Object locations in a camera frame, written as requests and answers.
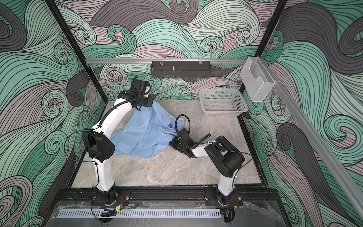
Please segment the white plastic mesh basket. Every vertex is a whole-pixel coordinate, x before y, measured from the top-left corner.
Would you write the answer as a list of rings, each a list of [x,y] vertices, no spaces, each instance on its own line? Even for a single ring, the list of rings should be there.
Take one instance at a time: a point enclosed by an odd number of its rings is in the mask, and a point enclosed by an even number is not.
[[[233,117],[248,111],[243,95],[236,89],[203,89],[199,100],[206,117]]]

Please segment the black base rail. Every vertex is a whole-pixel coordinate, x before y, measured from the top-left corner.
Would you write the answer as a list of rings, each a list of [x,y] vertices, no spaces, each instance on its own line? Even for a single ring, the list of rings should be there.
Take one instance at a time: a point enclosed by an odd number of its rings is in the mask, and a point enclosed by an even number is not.
[[[199,202],[206,206],[240,206],[244,201],[278,201],[277,190],[259,187],[238,187],[228,196],[215,186],[178,187],[116,187],[110,193],[95,188],[58,191],[56,201],[91,201],[96,206],[129,205],[142,202]]]

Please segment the aluminium wall rail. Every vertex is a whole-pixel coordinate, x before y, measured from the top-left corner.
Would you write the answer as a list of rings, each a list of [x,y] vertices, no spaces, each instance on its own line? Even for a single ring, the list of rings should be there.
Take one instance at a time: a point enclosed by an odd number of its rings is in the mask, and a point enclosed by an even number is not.
[[[165,61],[209,61],[211,64],[241,65],[246,59],[185,59],[185,58],[86,58],[87,64],[151,64],[158,61],[163,64]]]
[[[323,139],[320,133],[315,129],[313,124],[301,110],[302,101],[300,93],[292,76],[289,79],[284,79],[279,76],[279,73],[274,68],[271,68],[265,60],[262,60],[268,75],[275,81],[274,88],[280,95],[282,101],[289,109],[292,116],[300,126],[301,131],[307,137],[312,148],[318,153],[321,160],[325,163],[342,191],[345,193],[350,203],[354,207],[359,216],[363,217],[363,192],[356,184],[346,168],[340,163],[338,158],[330,149],[328,143]]]

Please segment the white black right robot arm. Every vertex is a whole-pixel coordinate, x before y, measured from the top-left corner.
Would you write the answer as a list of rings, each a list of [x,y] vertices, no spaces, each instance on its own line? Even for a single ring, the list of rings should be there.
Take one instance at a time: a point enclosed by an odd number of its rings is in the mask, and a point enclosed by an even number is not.
[[[242,168],[245,157],[226,137],[219,136],[213,141],[206,141],[209,137],[211,137],[210,133],[201,141],[194,142],[189,132],[182,129],[169,142],[169,146],[190,159],[210,158],[220,173],[216,200],[220,205],[227,206],[232,201],[235,178]]]

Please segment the black perforated wall tray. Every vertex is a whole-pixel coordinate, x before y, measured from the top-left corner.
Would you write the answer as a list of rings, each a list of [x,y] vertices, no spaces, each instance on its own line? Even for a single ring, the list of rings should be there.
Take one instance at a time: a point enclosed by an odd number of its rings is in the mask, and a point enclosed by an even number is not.
[[[158,61],[151,63],[151,75],[157,79],[197,79],[209,78],[212,67],[209,61]]]

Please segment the light blue long sleeve shirt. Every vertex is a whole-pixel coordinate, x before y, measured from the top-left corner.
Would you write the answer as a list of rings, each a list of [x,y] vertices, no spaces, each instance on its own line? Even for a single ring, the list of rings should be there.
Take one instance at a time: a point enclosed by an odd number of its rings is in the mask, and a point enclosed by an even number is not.
[[[150,159],[168,148],[177,136],[175,124],[181,129],[184,120],[176,120],[155,101],[152,107],[135,111],[124,129],[112,133],[110,141],[115,146],[113,155]]]

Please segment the black frame post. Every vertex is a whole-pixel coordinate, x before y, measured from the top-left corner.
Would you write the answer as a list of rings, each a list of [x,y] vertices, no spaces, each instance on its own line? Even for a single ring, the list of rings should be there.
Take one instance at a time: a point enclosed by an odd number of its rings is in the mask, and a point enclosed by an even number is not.
[[[276,1],[272,16],[262,22],[261,27],[265,31],[252,57],[258,57],[265,60],[267,64],[271,64],[273,60],[277,59],[278,54],[281,54],[285,35],[279,25],[287,4],[288,1]]]
[[[91,82],[95,86],[97,92],[101,96],[104,103],[107,104],[109,100],[108,100],[105,92],[103,91],[100,83],[98,82],[98,79],[97,79],[93,69],[90,66],[87,65],[86,58],[85,58],[83,52],[81,51],[79,45],[77,44],[74,36],[72,35],[72,32],[69,29],[65,19],[63,18],[59,8],[57,7],[55,1],[45,0],[45,3],[48,6],[48,8],[49,8],[50,12],[52,13],[53,17],[55,18],[56,22],[58,23],[58,25],[59,25],[60,29],[62,30],[63,34],[65,35],[66,39],[70,43],[73,51],[75,52],[75,55],[79,59],[83,69],[85,70],[86,74],[88,75]]]

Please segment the aluminium wall rail back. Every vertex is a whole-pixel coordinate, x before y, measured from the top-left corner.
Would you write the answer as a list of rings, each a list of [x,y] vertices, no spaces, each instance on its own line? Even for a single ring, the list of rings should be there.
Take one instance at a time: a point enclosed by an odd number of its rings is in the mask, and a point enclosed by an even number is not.
[[[211,64],[241,65],[246,59],[185,59],[185,58],[86,58],[87,64],[151,64],[158,61],[163,64],[165,61],[209,61]]]

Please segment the black frame post left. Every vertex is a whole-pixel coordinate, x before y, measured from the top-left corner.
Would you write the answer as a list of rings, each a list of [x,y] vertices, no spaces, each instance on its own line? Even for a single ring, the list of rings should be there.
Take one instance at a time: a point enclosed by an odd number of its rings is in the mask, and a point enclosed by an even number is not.
[[[58,25],[59,25],[60,29],[62,30],[63,34],[65,35],[66,39],[70,43],[73,51],[75,52],[75,55],[79,59],[83,69],[85,70],[86,74],[88,75],[91,82],[95,86],[97,92],[101,96],[104,103],[107,104],[109,100],[108,100],[105,92],[103,91],[100,83],[98,82],[98,79],[97,79],[93,69],[90,66],[87,65],[86,58],[85,58],[83,52],[81,51],[79,45],[77,44],[74,36],[72,35],[72,32],[69,29],[65,19],[63,18],[59,8],[57,7],[55,1],[45,0],[45,3],[48,6],[48,8],[49,8],[50,12],[52,13],[53,17],[55,18],[56,22],[58,23]]]

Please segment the aluminium wall rail right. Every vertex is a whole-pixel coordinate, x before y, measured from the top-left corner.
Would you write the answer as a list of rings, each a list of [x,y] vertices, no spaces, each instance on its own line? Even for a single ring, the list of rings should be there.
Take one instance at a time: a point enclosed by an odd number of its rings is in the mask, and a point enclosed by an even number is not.
[[[330,149],[328,143],[323,139],[320,133],[315,129],[313,124],[301,110],[302,101],[300,93],[292,76],[289,79],[284,79],[279,76],[279,73],[274,68],[271,68],[265,60],[262,60],[268,75],[275,81],[274,88],[280,95],[282,101],[289,109],[292,116],[300,126],[301,131],[307,137],[312,148],[318,153],[321,160],[325,163],[342,191],[345,193],[350,203],[354,207],[359,216],[363,217],[363,192],[356,184],[346,168],[340,163],[338,158]]]

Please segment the black frame post right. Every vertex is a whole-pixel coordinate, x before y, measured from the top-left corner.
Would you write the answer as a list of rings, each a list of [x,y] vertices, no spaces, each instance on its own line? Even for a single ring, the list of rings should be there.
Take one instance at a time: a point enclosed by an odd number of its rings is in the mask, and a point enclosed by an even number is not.
[[[252,57],[258,57],[265,60],[267,64],[271,64],[273,60],[277,59],[278,54],[281,54],[285,35],[279,25],[287,4],[288,1],[276,1],[272,16],[262,22],[261,27],[265,31]]]

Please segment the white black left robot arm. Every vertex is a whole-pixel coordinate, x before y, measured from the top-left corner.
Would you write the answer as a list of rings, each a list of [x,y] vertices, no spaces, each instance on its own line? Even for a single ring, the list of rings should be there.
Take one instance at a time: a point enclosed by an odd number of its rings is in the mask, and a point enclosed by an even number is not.
[[[91,129],[82,132],[83,142],[96,174],[96,194],[106,205],[113,205],[117,200],[116,186],[112,177],[111,158],[115,145],[110,137],[123,117],[136,107],[151,107],[153,98],[148,94],[151,85],[147,81],[133,79],[130,89],[122,91],[113,106]]]

